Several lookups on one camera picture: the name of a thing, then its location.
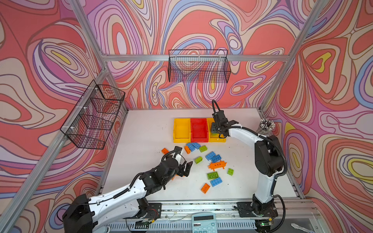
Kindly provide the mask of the green square brick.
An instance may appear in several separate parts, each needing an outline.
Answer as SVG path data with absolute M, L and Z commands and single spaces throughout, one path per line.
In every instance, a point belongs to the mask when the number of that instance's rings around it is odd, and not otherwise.
M 199 148 L 199 151 L 200 151 L 201 153 L 207 151 L 207 146 L 206 146 L 206 145 L 201 146 L 201 147 Z

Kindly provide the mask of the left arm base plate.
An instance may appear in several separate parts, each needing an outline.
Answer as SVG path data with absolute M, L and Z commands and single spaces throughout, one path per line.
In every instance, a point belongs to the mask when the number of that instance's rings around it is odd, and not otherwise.
M 149 203 L 147 207 L 140 207 L 136 218 L 146 218 L 148 220 L 157 220 L 161 218 L 162 203 Z

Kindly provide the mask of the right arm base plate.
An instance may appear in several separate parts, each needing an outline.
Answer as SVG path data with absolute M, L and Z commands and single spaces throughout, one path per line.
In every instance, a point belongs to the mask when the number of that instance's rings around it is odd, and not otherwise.
M 278 217 L 274 202 L 265 204 L 257 202 L 238 202 L 234 209 L 239 212 L 240 217 L 275 218 Z

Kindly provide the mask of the orange small brick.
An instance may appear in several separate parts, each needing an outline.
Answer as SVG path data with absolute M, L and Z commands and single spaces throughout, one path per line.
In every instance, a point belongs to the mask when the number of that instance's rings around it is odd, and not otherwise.
M 186 151 L 187 154 L 191 153 L 191 150 L 190 150 L 190 148 L 188 146 L 185 146 L 184 149 L 185 149 L 185 151 Z

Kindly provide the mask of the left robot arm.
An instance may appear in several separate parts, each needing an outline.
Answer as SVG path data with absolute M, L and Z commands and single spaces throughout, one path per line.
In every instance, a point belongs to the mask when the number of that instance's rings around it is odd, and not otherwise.
M 156 167 L 140 172 L 132 181 L 99 196 L 82 194 L 69 204 L 62 215 L 66 233 L 105 232 L 106 225 L 123 218 L 141 218 L 150 210 L 147 196 L 166 188 L 175 177 L 187 177 L 193 162 L 182 155 L 182 148 L 164 154 Z

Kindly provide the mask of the green small brick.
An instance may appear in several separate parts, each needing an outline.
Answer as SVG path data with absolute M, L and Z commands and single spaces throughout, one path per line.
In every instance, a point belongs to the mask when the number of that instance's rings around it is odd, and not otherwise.
M 229 168 L 228 171 L 227 171 L 227 174 L 230 175 L 230 176 L 233 176 L 234 175 L 234 170 Z

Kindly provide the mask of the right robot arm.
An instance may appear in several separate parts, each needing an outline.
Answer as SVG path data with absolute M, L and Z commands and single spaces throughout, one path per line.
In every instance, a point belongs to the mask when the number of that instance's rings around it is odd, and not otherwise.
M 279 140 L 275 136 L 264 136 L 241 126 L 235 120 L 228 120 L 215 100 L 212 100 L 212 109 L 212 133 L 218 134 L 220 138 L 235 138 L 254 148 L 254 164 L 259 171 L 259 177 L 250 210 L 256 216 L 263 216 L 274 206 L 277 179 L 288 171 Z

